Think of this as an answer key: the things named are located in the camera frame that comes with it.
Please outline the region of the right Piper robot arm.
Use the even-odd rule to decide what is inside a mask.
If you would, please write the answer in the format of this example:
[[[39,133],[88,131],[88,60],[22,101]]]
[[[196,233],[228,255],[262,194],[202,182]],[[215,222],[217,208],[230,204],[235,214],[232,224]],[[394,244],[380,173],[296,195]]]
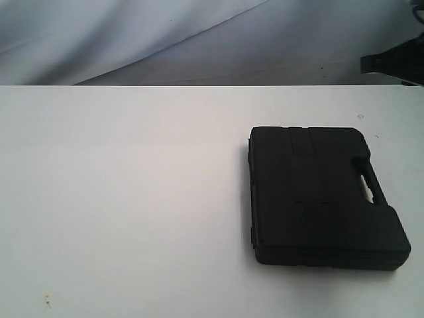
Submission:
[[[423,33],[385,52],[360,58],[361,74],[384,74],[423,86]]]

